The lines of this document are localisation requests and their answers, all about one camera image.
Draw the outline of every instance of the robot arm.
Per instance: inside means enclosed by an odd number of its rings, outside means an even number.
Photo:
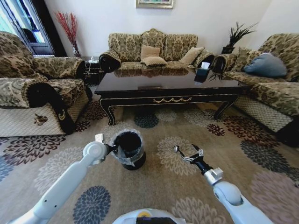
[[[87,144],[82,160],[73,163],[30,211],[9,224],[47,223],[81,183],[88,167],[104,161],[112,150],[110,146],[96,141]]]
[[[222,181],[223,171],[220,168],[213,169],[203,161],[203,150],[193,145],[197,154],[186,157],[175,146],[174,151],[179,152],[183,160],[196,165],[201,174],[213,187],[216,198],[224,205],[230,213],[235,224],[272,224],[273,222],[257,207],[253,206],[240,192],[237,186]]]

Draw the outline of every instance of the blue pillow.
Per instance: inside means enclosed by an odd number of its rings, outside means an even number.
[[[263,53],[254,58],[250,65],[243,70],[249,74],[263,77],[284,77],[286,76],[286,66],[278,58],[270,53]]]

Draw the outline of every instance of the coffee table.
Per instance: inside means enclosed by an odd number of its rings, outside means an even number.
[[[212,72],[197,76],[186,69],[116,70],[105,75],[95,94],[101,95],[100,105],[113,126],[111,107],[115,106],[223,102],[214,114],[214,119],[220,119],[249,89],[236,80],[221,80]]]

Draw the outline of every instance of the painting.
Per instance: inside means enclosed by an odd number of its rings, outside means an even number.
[[[174,0],[136,0],[136,8],[173,8]]]

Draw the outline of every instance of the floor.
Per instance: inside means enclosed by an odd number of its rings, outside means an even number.
[[[173,153],[174,145],[180,145],[186,155],[194,154],[191,143],[274,223],[299,223],[299,151],[277,142],[233,108],[220,121],[213,120],[216,109],[213,104],[117,107],[117,125],[108,126],[95,96],[71,135],[1,138],[0,223],[32,208],[82,158],[83,147],[96,134],[104,133],[109,143],[125,128],[141,133],[145,164],[129,171],[107,156],[89,168],[51,224],[111,224],[140,208],[167,210],[194,224],[232,223],[196,167]]]

